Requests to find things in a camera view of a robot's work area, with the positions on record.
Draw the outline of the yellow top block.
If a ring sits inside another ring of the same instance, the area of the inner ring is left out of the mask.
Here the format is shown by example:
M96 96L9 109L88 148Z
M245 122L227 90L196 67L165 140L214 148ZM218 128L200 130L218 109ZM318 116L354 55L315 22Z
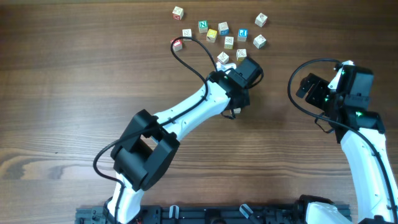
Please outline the yellow top block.
M207 34L206 34L206 40L208 42L215 43L216 38L217 38L217 33L218 32L216 30L209 29Z

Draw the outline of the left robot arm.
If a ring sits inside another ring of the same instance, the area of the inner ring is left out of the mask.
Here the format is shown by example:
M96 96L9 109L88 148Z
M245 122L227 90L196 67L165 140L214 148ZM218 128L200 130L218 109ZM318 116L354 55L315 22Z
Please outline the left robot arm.
M249 105L249 89L264 72L251 58L239 65L217 64L202 87L181 103L151 115L135 114L111 151L116 188L106 204L110 223L131 223L141 210L141 200L165 174L181 140L212 116Z

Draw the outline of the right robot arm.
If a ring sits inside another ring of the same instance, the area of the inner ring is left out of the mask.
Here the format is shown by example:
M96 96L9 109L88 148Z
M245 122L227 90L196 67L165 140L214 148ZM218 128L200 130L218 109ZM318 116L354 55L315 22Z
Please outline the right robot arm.
M337 63L328 82L313 73L303 78L297 97L322 111L316 120L331 126L354 182L359 223L397 223L397 184L386 153L385 127L368 111L373 72L352 61Z

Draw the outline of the yellow sided picture block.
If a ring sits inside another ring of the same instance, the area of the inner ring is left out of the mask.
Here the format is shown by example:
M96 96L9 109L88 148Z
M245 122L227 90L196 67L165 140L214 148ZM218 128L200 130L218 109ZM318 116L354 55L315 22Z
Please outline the yellow sided picture block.
M236 51L236 60L239 62L243 61L247 56L246 49L238 49Z

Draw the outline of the red blue tilted block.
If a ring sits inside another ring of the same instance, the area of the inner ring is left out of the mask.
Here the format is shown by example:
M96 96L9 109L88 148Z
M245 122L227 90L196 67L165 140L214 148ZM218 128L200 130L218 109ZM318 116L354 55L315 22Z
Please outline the red blue tilted block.
M217 56L217 61L220 64L227 64L229 62L229 55L225 52L221 52L218 56Z

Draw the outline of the green sided picture block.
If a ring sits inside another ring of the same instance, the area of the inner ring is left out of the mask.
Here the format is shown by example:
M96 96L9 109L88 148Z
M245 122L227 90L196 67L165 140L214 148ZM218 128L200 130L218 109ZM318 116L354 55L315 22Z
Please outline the green sided picture block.
M253 44L257 49L262 48L266 44L266 38L259 34L257 37L254 38Z

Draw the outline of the yellow green picture block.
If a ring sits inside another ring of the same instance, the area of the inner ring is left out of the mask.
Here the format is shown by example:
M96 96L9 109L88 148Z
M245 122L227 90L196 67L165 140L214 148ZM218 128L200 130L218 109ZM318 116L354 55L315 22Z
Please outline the yellow green picture block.
M234 37L226 36L224 39L224 48L233 49L233 45L234 45Z

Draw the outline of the blue P block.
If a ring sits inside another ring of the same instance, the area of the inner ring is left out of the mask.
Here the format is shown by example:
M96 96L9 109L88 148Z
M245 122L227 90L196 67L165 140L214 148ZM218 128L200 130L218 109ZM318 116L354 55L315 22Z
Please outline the blue P block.
M238 30L238 37L237 41L239 42L245 42L248 37L248 30L247 29L239 29Z

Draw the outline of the blue sided picture block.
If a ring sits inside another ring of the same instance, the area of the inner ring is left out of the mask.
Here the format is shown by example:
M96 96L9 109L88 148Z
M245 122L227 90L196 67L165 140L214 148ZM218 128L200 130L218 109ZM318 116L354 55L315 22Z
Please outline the blue sided picture block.
M228 35L229 34L229 27L227 22L221 22L218 24L218 32L220 35Z

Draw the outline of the far right picture block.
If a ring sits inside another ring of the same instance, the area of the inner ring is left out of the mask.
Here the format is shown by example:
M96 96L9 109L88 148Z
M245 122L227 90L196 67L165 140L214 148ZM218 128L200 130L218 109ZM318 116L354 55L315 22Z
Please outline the far right picture block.
M259 13L255 19L255 24L259 27L263 27L265 25L265 23L267 22L268 17L263 14L263 13Z

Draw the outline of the green N block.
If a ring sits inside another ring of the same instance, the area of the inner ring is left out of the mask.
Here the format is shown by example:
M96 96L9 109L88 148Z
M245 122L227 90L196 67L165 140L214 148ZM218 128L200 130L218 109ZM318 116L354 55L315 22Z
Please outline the green N block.
M208 22L206 20L198 21L198 31L201 34L208 32Z

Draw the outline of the white picture block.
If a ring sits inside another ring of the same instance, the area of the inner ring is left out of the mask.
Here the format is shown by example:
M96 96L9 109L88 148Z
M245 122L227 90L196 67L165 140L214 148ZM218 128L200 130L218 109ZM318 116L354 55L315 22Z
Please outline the white picture block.
M184 37L184 41L191 41L192 40L192 30L191 29L183 29L182 36Z

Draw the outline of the red I block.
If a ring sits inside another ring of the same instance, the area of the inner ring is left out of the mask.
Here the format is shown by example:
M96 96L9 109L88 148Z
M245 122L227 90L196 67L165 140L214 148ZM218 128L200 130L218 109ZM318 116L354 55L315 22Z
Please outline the red I block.
M171 49L172 49L174 52L177 52L177 51L183 49L183 43L182 43L182 41L181 41L180 39L171 40L171 41L170 41L170 44L171 44Z

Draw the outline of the red six block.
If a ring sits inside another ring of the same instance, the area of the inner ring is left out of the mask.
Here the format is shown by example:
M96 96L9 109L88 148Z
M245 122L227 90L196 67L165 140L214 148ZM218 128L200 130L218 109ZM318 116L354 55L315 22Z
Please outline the red six block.
M184 15L184 10L181 7L175 6L172 11L172 16L174 19L181 21Z

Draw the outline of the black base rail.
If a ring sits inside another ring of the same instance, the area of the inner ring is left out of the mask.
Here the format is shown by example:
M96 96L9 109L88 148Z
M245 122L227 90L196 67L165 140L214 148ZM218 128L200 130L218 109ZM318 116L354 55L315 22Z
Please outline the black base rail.
M273 204L249 207L258 223L303 223L303 215L298 219L294 215L292 204ZM76 224L112 223L114 218L108 215L105 207L78 209ZM168 223L252 223L238 206L232 207L161 207L142 206L141 211L131 223L168 224Z

